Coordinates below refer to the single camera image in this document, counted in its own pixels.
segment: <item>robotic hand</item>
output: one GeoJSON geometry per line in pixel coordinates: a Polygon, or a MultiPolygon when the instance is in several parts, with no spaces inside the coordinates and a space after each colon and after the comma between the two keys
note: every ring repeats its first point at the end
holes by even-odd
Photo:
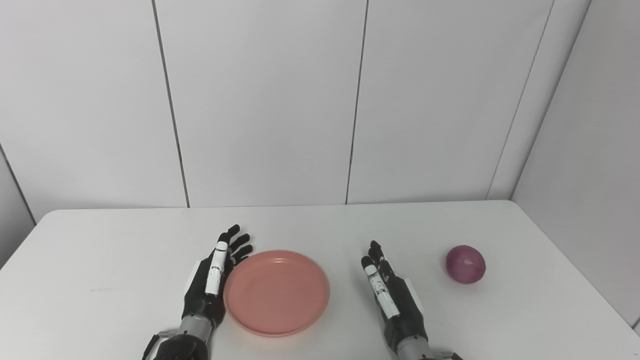
{"type": "Polygon", "coordinates": [[[249,234],[231,239],[240,232],[233,225],[220,234],[211,254],[203,259],[184,295],[182,322],[177,332],[160,332],[151,339],[143,360],[208,360],[207,340],[225,316],[222,293],[225,281],[240,262],[253,251],[249,234]]]}
{"type": "Polygon", "coordinates": [[[456,353],[431,350],[415,290],[410,281],[394,273],[377,242],[371,242],[362,268],[385,321],[385,341],[400,360],[462,360],[456,353]]]}

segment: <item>pink plate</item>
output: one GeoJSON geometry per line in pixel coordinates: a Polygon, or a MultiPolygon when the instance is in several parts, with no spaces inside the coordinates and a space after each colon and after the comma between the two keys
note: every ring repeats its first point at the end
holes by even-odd
{"type": "Polygon", "coordinates": [[[311,326],[329,302],[329,281],[313,260],[271,250],[244,260],[227,279],[227,313],[254,334],[279,337],[311,326]]]}

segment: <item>white wall panel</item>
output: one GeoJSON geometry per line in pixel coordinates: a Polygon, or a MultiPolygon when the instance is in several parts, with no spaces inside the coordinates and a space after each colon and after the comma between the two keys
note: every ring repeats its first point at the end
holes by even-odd
{"type": "Polygon", "coordinates": [[[552,0],[371,0],[349,202],[487,196],[552,0]]]}
{"type": "Polygon", "coordinates": [[[509,130],[488,199],[510,199],[591,0],[556,0],[509,130]]]}
{"type": "Polygon", "coordinates": [[[628,323],[640,313],[640,2],[593,1],[514,200],[628,323]]]}
{"type": "Polygon", "coordinates": [[[0,152],[0,268],[32,228],[29,211],[0,152]]]}
{"type": "Polygon", "coordinates": [[[150,1],[0,1],[0,142],[36,219],[184,206],[150,1]]]}
{"type": "Polygon", "coordinates": [[[158,0],[193,206],[344,202],[365,0],[158,0]]]}

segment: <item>white finger segment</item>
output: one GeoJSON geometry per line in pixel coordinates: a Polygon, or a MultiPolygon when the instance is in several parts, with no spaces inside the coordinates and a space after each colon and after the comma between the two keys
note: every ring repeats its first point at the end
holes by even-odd
{"type": "Polygon", "coordinates": [[[387,285],[382,281],[380,274],[378,273],[378,269],[376,269],[375,265],[369,265],[364,268],[364,272],[367,274],[369,278],[369,282],[373,287],[373,291],[376,294],[376,299],[378,300],[378,305],[385,313],[385,316],[390,319],[393,316],[400,315],[400,311],[396,306],[396,303],[389,295],[389,290],[387,285]]]}
{"type": "Polygon", "coordinates": [[[225,259],[227,258],[227,250],[229,245],[224,241],[218,241],[216,248],[213,250],[211,259],[211,267],[207,276],[207,286],[204,292],[211,295],[217,295],[220,291],[220,279],[222,272],[225,271],[225,259]]]}

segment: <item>onion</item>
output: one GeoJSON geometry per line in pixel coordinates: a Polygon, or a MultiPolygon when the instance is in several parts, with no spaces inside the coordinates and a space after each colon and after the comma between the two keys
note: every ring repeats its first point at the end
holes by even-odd
{"type": "Polygon", "coordinates": [[[447,254],[447,272],[455,281],[472,284],[486,271],[482,254],[471,246],[458,245],[447,254]]]}

